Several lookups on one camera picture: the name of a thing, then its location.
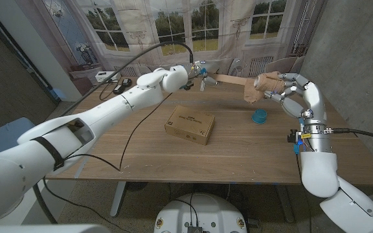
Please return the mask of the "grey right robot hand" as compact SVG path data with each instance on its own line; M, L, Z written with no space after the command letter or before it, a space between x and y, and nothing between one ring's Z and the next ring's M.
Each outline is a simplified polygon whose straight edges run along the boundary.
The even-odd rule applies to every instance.
M284 80L284 90L264 91L265 96L280 103L289 116L302 119L304 133L326 134L326 107L319 88L297 73L279 74L278 78ZM293 94L301 96L306 103L306 107L302 107L289 97Z

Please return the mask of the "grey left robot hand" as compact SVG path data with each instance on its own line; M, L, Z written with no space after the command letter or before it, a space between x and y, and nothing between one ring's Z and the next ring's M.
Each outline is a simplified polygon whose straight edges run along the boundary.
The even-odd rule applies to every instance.
M204 91L206 87L215 87L221 84L215 79L215 74L219 69L214 64L205 60L195 61L191 65L191 70L188 74L188 79L192 82L199 79L199 90Z

